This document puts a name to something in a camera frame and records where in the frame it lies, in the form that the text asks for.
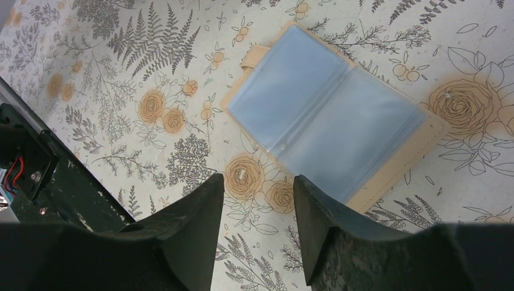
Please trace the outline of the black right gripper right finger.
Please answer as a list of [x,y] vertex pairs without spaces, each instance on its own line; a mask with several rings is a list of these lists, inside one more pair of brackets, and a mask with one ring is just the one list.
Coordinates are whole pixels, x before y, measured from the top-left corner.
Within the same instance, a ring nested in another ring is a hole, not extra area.
[[392,229],[293,183],[305,281],[313,290],[512,290],[511,224]]

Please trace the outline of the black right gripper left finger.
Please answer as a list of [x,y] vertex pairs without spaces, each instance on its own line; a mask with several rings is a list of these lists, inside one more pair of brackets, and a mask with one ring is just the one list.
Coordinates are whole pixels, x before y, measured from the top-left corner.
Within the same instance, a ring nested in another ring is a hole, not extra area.
[[66,223],[1,224],[2,290],[209,290],[224,200],[213,174],[117,232]]

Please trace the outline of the beige card holder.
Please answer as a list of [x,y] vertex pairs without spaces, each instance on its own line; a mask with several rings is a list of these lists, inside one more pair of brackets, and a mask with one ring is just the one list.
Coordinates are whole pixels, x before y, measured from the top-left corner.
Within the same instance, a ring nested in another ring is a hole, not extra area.
[[296,22],[253,45],[222,101],[281,168],[364,213],[449,130]]

